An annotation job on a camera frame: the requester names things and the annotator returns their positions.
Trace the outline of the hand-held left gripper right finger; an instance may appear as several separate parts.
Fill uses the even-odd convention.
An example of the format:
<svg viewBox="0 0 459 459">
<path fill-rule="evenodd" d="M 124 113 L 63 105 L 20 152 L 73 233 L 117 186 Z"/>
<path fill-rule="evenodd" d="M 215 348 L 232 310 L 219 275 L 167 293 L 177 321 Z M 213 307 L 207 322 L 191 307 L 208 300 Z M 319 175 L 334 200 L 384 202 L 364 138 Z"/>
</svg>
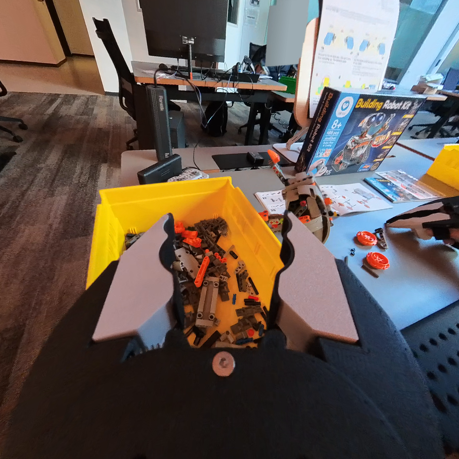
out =
<svg viewBox="0 0 459 459">
<path fill-rule="evenodd" d="M 282 237 L 284 267 L 275 278 L 268 328 L 278 326 L 293 351 L 306 352 L 317 338 L 355 345 L 359 336 L 335 257 L 289 211 Z"/>
</svg>

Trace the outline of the grey orange toy robot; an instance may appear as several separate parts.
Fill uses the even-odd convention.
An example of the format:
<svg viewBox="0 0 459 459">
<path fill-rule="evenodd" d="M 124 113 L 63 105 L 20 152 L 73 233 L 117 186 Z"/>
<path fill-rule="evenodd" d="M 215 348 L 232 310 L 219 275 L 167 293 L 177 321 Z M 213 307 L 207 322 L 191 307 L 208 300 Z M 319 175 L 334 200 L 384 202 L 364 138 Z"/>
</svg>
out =
<svg viewBox="0 0 459 459">
<path fill-rule="evenodd" d="M 255 193 L 255 197 L 264 208 L 259 215 L 272 232 L 279 232 L 284 213 L 289 211 L 314 236 L 325 243 L 333 226 L 332 218 L 336 216 L 331 208 L 332 200 L 322 194 L 313 175 L 302 172 L 289 179 L 280 168 L 279 155 L 273 150 L 268 150 L 268 155 L 272 170 L 281 180 L 284 188 L 280 191 Z"/>
</svg>

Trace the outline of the grey panel plate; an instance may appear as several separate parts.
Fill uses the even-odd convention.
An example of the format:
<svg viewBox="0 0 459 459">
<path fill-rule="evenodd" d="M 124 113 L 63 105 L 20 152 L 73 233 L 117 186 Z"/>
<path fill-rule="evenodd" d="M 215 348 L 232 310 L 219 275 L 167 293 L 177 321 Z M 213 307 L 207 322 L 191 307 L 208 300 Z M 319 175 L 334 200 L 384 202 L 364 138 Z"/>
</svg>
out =
<svg viewBox="0 0 459 459">
<path fill-rule="evenodd" d="M 202 283 L 201 295 L 197 310 L 196 326 L 208 328 L 218 325 L 216 304 L 219 295 L 219 278 L 206 277 Z"/>
</svg>

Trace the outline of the black upright device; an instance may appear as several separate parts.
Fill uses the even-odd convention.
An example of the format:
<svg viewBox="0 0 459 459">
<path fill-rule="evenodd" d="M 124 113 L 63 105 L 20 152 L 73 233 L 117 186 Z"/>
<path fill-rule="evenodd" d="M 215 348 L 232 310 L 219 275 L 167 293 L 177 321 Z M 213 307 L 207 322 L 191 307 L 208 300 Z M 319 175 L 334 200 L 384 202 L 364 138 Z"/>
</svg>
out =
<svg viewBox="0 0 459 459">
<path fill-rule="evenodd" d="M 162 86 L 150 84 L 146 87 L 146 93 L 150 104 L 149 114 L 154 146 L 158 160 L 163 161 L 173 154 L 167 92 Z"/>
</svg>

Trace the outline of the pile of dark building parts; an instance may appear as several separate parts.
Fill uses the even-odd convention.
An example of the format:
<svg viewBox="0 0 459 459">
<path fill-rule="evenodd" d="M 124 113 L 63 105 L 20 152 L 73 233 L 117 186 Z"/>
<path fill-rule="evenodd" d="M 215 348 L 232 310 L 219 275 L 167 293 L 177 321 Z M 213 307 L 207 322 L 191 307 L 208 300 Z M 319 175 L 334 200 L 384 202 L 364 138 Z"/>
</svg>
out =
<svg viewBox="0 0 459 459">
<path fill-rule="evenodd" d="M 220 239 L 239 241 L 237 246 L 220 245 Z M 222 217 L 201 220 L 191 227 L 175 223 L 173 263 L 184 308 L 183 328 L 187 340 L 194 335 L 193 347 L 250 348 L 255 349 L 266 332 L 268 302 L 273 280 L 262 274 L 255 261 L 247 264 L 248 245 L 242 244 L 230 232 Z M 209 256 L 206 277 L 219 278 L 219 295 L 216 304 L 218 325 L 203 328 L 196 326 L 197 310 L 202 287 L 194 284 L 203 257 Z"/>
</svg>

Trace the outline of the black flat case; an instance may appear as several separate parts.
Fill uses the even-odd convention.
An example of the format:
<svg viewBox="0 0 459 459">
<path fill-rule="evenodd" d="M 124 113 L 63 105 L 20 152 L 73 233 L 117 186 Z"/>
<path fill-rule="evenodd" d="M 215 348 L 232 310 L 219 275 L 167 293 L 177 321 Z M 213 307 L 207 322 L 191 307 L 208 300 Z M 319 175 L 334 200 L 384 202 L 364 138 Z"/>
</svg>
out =
<svg viewBox="0 0 459 459">
<path fill-rule="evenodd" d="M 268 166 L 251 166 L 246 160 L 247 152 L 234 153 L 234 154 L 216 154 L 212 155 L 212 159 L 221 171 L 230 170 L 246 170 L 246 169 L 261 169 L 272 166 L 273 162 L 270 161 Z"/>
</svg>

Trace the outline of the black computer tower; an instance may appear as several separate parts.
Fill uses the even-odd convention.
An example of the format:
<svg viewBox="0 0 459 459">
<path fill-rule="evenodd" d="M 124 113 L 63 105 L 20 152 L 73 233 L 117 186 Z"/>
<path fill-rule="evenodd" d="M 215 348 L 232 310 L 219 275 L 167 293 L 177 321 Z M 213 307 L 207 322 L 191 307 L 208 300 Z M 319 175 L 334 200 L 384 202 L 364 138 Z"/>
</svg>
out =
<svg viewBox="0 0 459 459">
<path fill-rule="evenodd" d="M 185 116 L 181 111 L 169 112 L 169 131 L 172 148 L 186 148 L 186 125 Z"/>
</svg>

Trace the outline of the blue robot kit box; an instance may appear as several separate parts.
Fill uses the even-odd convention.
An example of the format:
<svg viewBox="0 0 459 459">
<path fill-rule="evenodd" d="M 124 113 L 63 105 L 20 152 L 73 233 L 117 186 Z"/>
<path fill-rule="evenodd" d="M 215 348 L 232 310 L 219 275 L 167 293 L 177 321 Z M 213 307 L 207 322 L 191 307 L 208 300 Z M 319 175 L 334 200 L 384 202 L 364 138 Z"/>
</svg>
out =
<svg viewBox="0 0 459 459">
<path fill-rule="evenodd" d="M 316 176 L 373 172 L 426 97 L 325 87 L 301 152 L 297 173 Z"/>
</svg>

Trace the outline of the black computer monitor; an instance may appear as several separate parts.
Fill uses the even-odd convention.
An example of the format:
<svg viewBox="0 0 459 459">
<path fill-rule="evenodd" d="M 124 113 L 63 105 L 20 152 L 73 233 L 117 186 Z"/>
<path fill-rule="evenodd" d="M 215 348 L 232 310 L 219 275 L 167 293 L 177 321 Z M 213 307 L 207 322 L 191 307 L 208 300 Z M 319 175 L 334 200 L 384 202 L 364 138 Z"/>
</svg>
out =
<svg viewBox="0 0 459 459">
<path fill-rule="evenodd" d="M 141 0 L 150 56 L 213 64 L 225 59 L 227 0 Z"/>
</svg>

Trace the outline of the grey control hub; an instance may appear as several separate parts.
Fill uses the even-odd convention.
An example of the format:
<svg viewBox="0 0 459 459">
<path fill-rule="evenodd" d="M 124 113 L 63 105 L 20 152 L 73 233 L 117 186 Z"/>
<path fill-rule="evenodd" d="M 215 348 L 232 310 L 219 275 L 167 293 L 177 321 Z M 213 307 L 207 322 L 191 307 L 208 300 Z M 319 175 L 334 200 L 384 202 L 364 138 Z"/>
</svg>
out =
<svg viewBox="0 0 459 459">
<path fill-rule="evenodd" d="M 167 182 L 178 182 L 187 180 L 202 180 L 208 179 L 209 175 L 196 168 L 187 168 L 183 170 L 179 175 L 171 177 Z"/>
</svg>

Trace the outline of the wooden side desk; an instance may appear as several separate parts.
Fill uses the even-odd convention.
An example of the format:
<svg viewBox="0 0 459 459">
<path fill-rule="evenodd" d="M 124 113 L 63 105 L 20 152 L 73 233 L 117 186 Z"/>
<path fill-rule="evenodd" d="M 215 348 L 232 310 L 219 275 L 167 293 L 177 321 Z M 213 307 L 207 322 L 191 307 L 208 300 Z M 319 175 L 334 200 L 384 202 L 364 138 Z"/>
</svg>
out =
<svg viewBox="0 0 459 459">
<path fill-rule="evenodd" d="M 147 89 L 154 84 L 153 73 L 158 68 L 157 63 L 131 61 L 133 75 L 137 85 L 134 88 L 136 105 L 136 123 L 139 148 L 141 150 L 154 149 L 154 138 L 150 133 L 148 119 Z M 158 84 L 163 86 L 167 99 L 173 101 L 233 101 L 247 103 L 266 103 L 272 91 L 286 90 L 286 86 L 271 79 L 261 79 L 256 83 L 219 81 L 214 78 L 202 78 L 199 72 L 193 73 L 192 84 L 199 92 L 184 79 L 177 75 L 158 78 Z"/>
</svg>

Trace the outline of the black backpack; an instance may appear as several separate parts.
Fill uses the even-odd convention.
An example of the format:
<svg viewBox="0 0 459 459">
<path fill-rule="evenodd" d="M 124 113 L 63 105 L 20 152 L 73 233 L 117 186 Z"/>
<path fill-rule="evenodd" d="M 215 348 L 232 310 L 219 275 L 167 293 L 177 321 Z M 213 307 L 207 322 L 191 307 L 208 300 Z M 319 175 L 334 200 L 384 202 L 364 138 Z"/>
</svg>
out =
<svg viewBox="0 0 459 459">
<path fill-rule="evenodd" d="M 221 137 L 226 133 L 228 106 L 225 101 L 212 101 L 202 117 L 201 129 L 211 137 Z"/>
</svg>

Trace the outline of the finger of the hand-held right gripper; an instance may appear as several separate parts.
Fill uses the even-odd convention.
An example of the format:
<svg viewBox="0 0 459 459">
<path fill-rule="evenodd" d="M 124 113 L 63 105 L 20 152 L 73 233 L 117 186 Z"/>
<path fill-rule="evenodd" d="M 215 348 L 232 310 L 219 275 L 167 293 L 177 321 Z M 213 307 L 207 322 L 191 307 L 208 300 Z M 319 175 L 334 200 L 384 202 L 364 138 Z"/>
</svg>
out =
<svg viewBox="0 0 459 459">
<path fill-rule="evenodd" d="M 453 218 L 444 211 L 413 211 L 405 212 L 389 219 L 389 227 L 410 229 L 422 240 L 453 239 Z"/>
<path fill-rule="evenodd" d="M 386 221 L 386 225 L 447 225 L 447 198 L 419 205 Z"/>
</svg>

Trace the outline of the yellow plastic parts bin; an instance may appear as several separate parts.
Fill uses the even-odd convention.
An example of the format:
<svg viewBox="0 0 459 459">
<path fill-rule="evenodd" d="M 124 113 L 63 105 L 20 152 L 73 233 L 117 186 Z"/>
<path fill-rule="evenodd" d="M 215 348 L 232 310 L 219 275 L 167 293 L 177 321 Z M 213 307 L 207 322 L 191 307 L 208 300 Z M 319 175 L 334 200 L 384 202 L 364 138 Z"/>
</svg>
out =
<svg viewBox="0 0 459 459">
<path fill-rule="evenodd" d="M 243 192 L 233 187 L 231 177 L 113 188 L 100 191 L 100 198 L 87 288 L 111 262 L 115 262 L 116 271 L 120 256 L 163 215 L 171 213 L 174 222 L 181 221 L 185 227 L 201 220 L 222 217 L 230 232 L 242 239 L 242 244 L 248 245 L 246 263 L 254 260 L 255 265 L 261 267 L 262 274 L 273 280 L 273 287 L 267 288 L 272 297 L 276 275 L 284 266 L 279 256 L 281 244 Z M 227 243 L 235 247 L 240 244 L 239 241 L 230 242 L 229 238 L 220 239 L 222 247 L 227 247 Z M 112 280 L 108 281 L 108 291 Z M 101 310 L 107 293 L 102 295 Z"/>
</svg>

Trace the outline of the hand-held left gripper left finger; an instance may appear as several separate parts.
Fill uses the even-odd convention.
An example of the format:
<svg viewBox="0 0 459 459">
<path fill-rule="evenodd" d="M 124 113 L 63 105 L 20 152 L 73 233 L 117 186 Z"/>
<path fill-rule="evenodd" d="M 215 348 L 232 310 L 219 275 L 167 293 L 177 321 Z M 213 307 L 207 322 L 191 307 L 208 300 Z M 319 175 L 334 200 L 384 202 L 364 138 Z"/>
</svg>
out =
<svg viewBox="0 0 459 459">
<path fill-rule="evenodd" d="M 163 215 L 120 256 L 93 341 L 137 337 L 152 349 L 162 347 L 176 325 L 183 328 L 174 223 L 171 213 Z"/>
</svg>

